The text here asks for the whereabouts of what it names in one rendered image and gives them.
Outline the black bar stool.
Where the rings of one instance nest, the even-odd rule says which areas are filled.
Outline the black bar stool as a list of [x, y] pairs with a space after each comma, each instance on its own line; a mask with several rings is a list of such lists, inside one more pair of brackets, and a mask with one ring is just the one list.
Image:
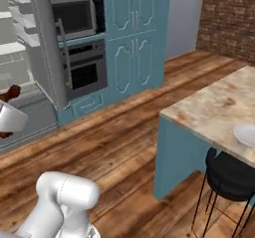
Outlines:
[[[214, 147], [210, 147], [207, 150], [205, 164], [206, 171], [201, 187], [204, 187], [204, 184], [208, 183], [211, 189], [211, 194], [215, 193], [215, 200], [218, 196], [221, 196], [222, 198], [233, 202], [246, 203], [237, 223], [238, 227], [251, 199], [255, 196], [255, 168], [225, 151], [218, 153]], [[211, 206], [211, 212], [215, 206], [215, 200]], [[205, 236], [207, 231], [212, 215], [211, 212], [209, 213], [202, 236]], [[231, 238], [234, 238], [237, 227]]]

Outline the teal cupboard run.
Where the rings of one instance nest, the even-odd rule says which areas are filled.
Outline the teal cupboard run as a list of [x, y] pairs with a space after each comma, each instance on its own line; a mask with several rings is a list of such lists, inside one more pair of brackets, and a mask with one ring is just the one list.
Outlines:
[[169, 0], [104, 0], [104, 6], [104, 33], [66, 41], [68, 47], [105, 41], [108, 85], [68, 100], [59, 124], [162, 84]]

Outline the silver microwave oven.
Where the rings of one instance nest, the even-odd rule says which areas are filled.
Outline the silver microwave oven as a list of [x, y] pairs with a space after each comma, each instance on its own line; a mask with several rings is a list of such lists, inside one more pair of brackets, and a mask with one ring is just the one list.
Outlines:
[[51, 0], [55, 22], [62, 20], [67, 40], [106, 31], [104, 0]]

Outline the teal marble-top kitchen island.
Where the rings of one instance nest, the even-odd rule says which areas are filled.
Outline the teal marble-top kitchen island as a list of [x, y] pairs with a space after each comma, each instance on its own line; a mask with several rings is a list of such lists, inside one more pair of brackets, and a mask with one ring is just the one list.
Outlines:
[[205, 171], [209, 148], [255, 167], [249, 147], [235, 137], [242, 123], [255, 125], [255, 68], [245, 66], [159, 113], [153, 196], [163, 198], [193, 171]]

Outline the grey fridge door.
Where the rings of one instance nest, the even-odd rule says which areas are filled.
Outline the grey fridge door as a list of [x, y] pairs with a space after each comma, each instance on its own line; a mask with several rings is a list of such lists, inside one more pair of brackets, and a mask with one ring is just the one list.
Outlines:
[[64, 72], [51, 1], [31, 0], [31, 2], [40, 38], [40, 47], [46, 63], [46, 72], [49, 75], [50, 88], [53, 93], [51, 98], [57, 110], [64, 110], [68, 107], [69, 101], [65, 89]]

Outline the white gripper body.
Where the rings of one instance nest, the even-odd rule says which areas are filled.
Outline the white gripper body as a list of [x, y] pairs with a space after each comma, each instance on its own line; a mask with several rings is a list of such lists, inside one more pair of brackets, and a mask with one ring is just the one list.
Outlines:
[[28, 121], [28, 116], [15, 107], [0, 101], [0, 131], [21, 131]]

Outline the grey fridge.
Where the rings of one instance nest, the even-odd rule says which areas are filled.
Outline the grey fridge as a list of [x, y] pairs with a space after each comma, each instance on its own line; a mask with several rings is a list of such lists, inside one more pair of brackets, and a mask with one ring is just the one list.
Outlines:
[[25, 48], [18, 42], [8, 1], [0, 0], [0, 94], [11, 85], [21, 95], [10, 104], [28, 115], [26, 126], [7, 138], [0, 138], [0, 153], [44, 136], [58, 128], [55, 108], [34, 83]]

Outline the brown chicken drumstick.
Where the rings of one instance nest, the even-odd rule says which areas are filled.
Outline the brown chicken drumstick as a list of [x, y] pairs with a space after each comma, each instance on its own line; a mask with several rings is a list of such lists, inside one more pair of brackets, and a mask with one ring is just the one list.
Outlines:
[[[12, 85], [6, 93], [0, 94], [0, 100], [5, 103], [8, 103], [12, 99], [18, 98], [20, 95], [20, 92], [21, 92], [21, 88], [18, 85]], [[10, 135], [12, 135], [12, 132], [0, 132], [1, 138], [6, 138]]]

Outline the white plate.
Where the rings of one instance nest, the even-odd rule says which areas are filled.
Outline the white plate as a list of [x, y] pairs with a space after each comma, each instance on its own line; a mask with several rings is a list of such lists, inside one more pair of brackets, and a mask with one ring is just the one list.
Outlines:
[[255, 124], [240, 123], [233, 128], [237, 140], [249, 147], [255, 147]]

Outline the silver built-in oven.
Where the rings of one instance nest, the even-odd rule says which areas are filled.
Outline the silver built-in oven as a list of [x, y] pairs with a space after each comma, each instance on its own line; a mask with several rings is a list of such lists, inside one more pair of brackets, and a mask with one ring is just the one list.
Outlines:
[[60, 49], [66, 94], [69, 101], [91, 94], [108, 85], [105, 41], [69, 46], [73, 88], [68, 85], [64, 48]]

